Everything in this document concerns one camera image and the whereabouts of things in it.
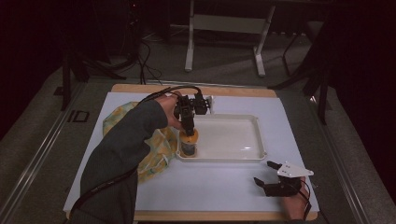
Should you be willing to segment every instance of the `table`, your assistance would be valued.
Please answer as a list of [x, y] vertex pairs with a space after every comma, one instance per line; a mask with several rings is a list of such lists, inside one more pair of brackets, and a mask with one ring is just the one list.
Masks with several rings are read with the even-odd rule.
[[[28, 147], [32, 150], [36, 148], [36, 155], [41, 160], [32, 161], [32, 165], [35, 166], [34, 170], [26, 167], [26, 178], [18, 181], [15, 191], [9, 195], [11, 201], [6, 202], [2, 207], [0, 219], [3, 222], [10, 219], [14, 223], [63, 222], [65, 219], [63, 211], [65, 200], [90, 142], [103, 103], [114, 84], [115, 82], [97, 81], [78, 83], [71, 104], [53, 123], [53, 129], [48, 135], [41, 137], [40, 135], [37, 137], [33, 133], [27, 135], [30, 138], [34, 136], [39, 141], [39, 146]], [[186, 83], [175, 82], [170, 84], [181, 85]], [[222, 86], [222, 88], [219, 88], [219, 85], [207, 84], [206, 86], [219, 91], [217, 94], [232, 94], [228, 89], [233, 89], [230, 86]], [[136, 90], [141, 92], [144, 92], [145, 88], [146, 86], [136, 86]], [[248, 87], [240, 87], [240, 89], [245, 94], [255, 94], [256, 91], [261, 94], [273, 92], [262, 89], [251, 90]], [[362, 214], [359, 198], [350, 195], [351, 192], [354, 192], [353, 187], [350, 186], [350, 182], [347, 182], [347, 177], [340, 175], [337, 166], [333, 164], [333, 142], [328, 138], [326, 132], [323, 132], [323, 126], [320, 125], [315, 115], [315, 107], [312, 106], [312, 102], [294, 91], [276, 91], [276, 96], [281, 100], [286, 111], [305, 166], [315, 172], [310, 180], [315, 183], [315, 186], [318, 186], [318, 188], [315, 188], [315, 194], [318, 196], [320, 208], [323, 209], [327, 218], [332, 222], [339, 223], [369, 223], [356, 219], [359, 217], [355, 214]], [[61, 103], [62, 99], [59, 99], [59, 104], [55, 106], [56, 112], [58, 112]], [[89, 112], [86, 122], [79, 122], [81, 119], [74, 121], [78, 111]], [[2, 178], [2, 180], [5, 184], [7, 183], [7, 179]], [[203, 216], [202, 213], [198, 212], [195, 215]], [[180, 220], [193, 217], [191, 214], [180, 213], [177, 216]], [[214, 215], [206, 214], [206, 216], [210, 219]], [[230, 216], [237, 218], [238, 214], [235, 213]], [[322, 220], [321, 216], [318, 216], [317, 221], [320, 223]]]
[[[102, 120], [118, 105], [143, 98], [146, 93], [163, 90], [164, 86], [115, 85], [107, 95], [101, 115], [93, 130], [92, 138], [82, 159], [75, 182], [70, 190], [64, 210], [67, 212], [79, 194], [79, 177], [92, 150], [101, 138]], [[215, 113], [228, 110], [231, 113], [247, 111], [261, 121], [262, 137], [268, 150], [268, 160], [287, 160], [303, 166], [284, 109], [274, 91], [264, 89], [202, 87], [204, 95], [214, 95]], [[194, 90], [181, 90], [193, 94]], [[240, 102], [240, 107], [230, 108]], [[270, 106], [279, 110], [271, 113]], [[254, 185], [253, 176], [265, 175], [268, 182], [276, 182], [276, 171], [268, 168], [265, 161], [253, 163], [229, 162], [183, 162], [172, 160], [163, 174], [139, 184], [136, 199], [135, 220], [138, 221], [236, 221], [284, 219], [278, 198], [265, 197], [262, 189]], [[190, 171], [194, 179], [189, 179]], [[184, 190], [197, 186], [194, 192]], [[312, 220], [318, 216], [318, 203], [311, 190], [313, 208], [308, 215]]]
[[192, 70], [194, 53], [194, 29], [198, 29], [261, 35], [259, 44], [253, 48], [253, 53], [258, 75], [260, 77], [264, 77], [265, 70], [262, 62], [262, 46], [264, 45], [265, 38], [268, 35], [268, 30], [271, 24], [271, 19], [274, 15], [275, 8], [275, 6], [270, 7], [266, 19], [212, 16], [194, 14], [194, 0], [190, 0], [189, 45], [186, 56], [186, 72], [190, 72]]

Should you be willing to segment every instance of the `person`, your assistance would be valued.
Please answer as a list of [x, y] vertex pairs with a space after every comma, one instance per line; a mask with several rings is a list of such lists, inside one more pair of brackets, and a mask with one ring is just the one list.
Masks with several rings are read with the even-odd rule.
[[[305, 182], [305, 177], [301, 177], [301, 180], [302, 182]], [[305, 195], [306, 198], [309, 198], [308, 190], [306, 190], [304, 184], [302, 184], [300, 192]], [[304, 211], [307, 201], [301, 194], [298, 193], [294, 196], [282, 197], [281, 201], [283, 208], [285, 209], [285, 213], [290, 220], [289, 223], [304, 223]]]
[[[89, 157], [81, 176], [81, 194], [137, 167], [150, 151], [144, 141], [156, 129], [172, 126], [182, 130], [180, 121], [174, 116], [178, 95], [180, 93], [175, 91], [169, 96], [162, 95], [138, 105], [104, 136]], [[137, 173], [134, 172], [74, 207], [68, 223], [132, 223], [136, 191]], [[283, 202], [290, 219], [303, 218], [300, 198], [289, 197]]]

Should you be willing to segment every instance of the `gray floor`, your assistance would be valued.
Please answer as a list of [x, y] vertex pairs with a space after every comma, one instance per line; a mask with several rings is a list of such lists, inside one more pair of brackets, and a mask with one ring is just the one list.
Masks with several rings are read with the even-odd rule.
[[[267, 75], [258, 77], [252, 56], [252, 43], [255, 43], [257, 36], [232, 35], [233, 39], [239, 41], [231, 41], [228, 38], [214, 42], [210, 41], [212, 35], [206, 33], [197, 35], [200, 37], [196, 38], [193, 70], [190, 73], [184, 72], [187, 50], [187, 34], [185, 32], [180, 32], [178, 28], [175, 29], [175, 35], [172, 36], [170, 42], [164, 42], [156, 35], [145, 38], [150, 46], [148, 65], [162, 73], [159, 77], [160, 73], [152, 69], [154, 76], [157, 76], [163, 84], [167, 81], [177, 81], [262, 88], [288, 78], [280, 56], [289, 43], [289, 38], [283, 35], [270, 35], [267, 38], [262, 54]], [[288, 54], [291, 70], [298, 66], [309, 46], [310, 44], [304, 36], [299, 37]], [[143, 58], [148, 55], [148, 49], [145, 46], [142, 46], [141, 55]], [[119, 73], [128, 77], [123, 82], [138, 82], [138, 66], [119, 71]], [[61, 74], [62, 69], [48, 78], [23, 115], [0, 142], [0, 203], [2, 206], [24, 168], [37, 150], [41, 148], [42, 143], [49, 141], [46, 136], [52, 125], [64, 113], [67, 113], [67, 111], [60, 112], [62, 98], [53, 95], [56, 87], [62, 85]], [[145, 74], [152, 83], [158, 82], [157, 78], [154, 78], [148, 70], [145, 71]], [[81, 87], [82, 94], [73, 103], [71, 109], [90, 110], [91, 117], [97, 118], [101, 104], [106, 97], [106, 91], [110, 91], [111, 86], [118, 82], [92, 71], [92, 78]], [[303, 85], [304, 81], [301, 81], [288, 87], [284, 93], [280, 94], [288, 94], [289, 99], [297, 101], [301, 97], [294, 99], [292, 96], [301, 96], [300, 89]], [[80, 85], [76, 82], [73, 86], [75, 92], [80, 90]], [[298, 110], [299, 104], [295, 108], [287, 109], [288, 111]], [[297, 113], [289, 113], [288, 116], [290, 119], [300, 120], [300, 122], [295, 122], [291, 128], [294, 134], [297, 134], [296, 139], [303, 139], [298, 134], [307, 126], [312, 125], [308, 122], [313, 122], [313, 120], [304, 117], [308, 115], [296, 117]], [[364, 220], [368, 220], [368, 223], [396, 223], [395, 204], [375, 172], [375, 168], [346, 112], [340, 105], [334, 89], [329, 90], [326, 119], [328, 125], [319, 125], [316, 132], [318, 136], [322, 133], [328, 136], [320, 141], [331, 141], [333, 152], [302, 150], [301, 153], [307, 167], [320, 167], [321, 170], [318, 171], [320, 174], [333, 174], [313, 178], [313, 182], [318, 185], [315, 192], [320, 207], [330, 223], [365, 223]], [[80, 136], [72, 134], [72, 132], [78, 129], [92, 130], [95, 122], [95, 119], [84, 124], [66, 122], [62, 126], [57, 141], [50, 149], [50, 153], [32, 185], [26, 191], [20, 206], [17, 206], [13, 223], [61, 223], [64, 220], [62, 207], [67, 197], [68, 188], [57, 189], [51, 186], [55, 186], [52, 184], [55, 182], [58, 183], [56, 186], [70, 186], [74, 175], [64, 169], [68, 167], [77, 170], [79, 160], [74, 158], [82, 156], [90, 139], [89, 136]], [[315, 136], [312, 136], [311, 139], [305, 138], [304, 141], [299, 141], [297, 144], [300, 148], [310, 148], [310, 146], [319, 144], [316, 141]], [[339, 174], [337, 169], [340, 168], [340, 164], [337, 165], [334, 160], [341, 162], [341, 175], [336, 175]], [[327, 165], [318, 164], [320, 162], [325, 162]], [[54, 170], [59, 170], [59, 172], [48, 179], [46, 175], [52, 174]], [[340, 182], [350, 183], [353, 188], [345, 188]], [[348, 194], [356, 194], [358, 200], [349, 201], [346, 197]], [[50, 195], [57, 195], [55, 197], [57, 200], [52, 200]], [[362, 210], [356, 213], [354, 212], [356, 207], [361, 207]], [[325, 222], [319, 215], [318, 219], [312, 223]]]

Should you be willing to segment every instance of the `white tray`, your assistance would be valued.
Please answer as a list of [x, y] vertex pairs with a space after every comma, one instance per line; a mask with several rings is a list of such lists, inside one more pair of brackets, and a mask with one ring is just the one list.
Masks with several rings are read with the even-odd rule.
[[263, 146], [258, 118], [251, 115], [196, 115], [199, 138], [195, 157], [184, 157], [178, 142], [177, 157], [182, 161], [261, 161]]

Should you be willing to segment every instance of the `crumpled towel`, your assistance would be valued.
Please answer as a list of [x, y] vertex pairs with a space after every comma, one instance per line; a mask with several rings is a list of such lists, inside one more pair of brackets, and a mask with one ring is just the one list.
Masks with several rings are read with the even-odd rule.
[[[130, 102], [121, 105], [107, 116], [103, 121], [103, 136], [137, 104], [138, 102]], [[139, 183], [154, 177], [168, 167], [177, 151], [177, 137], [169, 127], [155, 130], [152, 137], [145, 142], [150, 146], [150, 153], [139, 163], [137, 168]]]

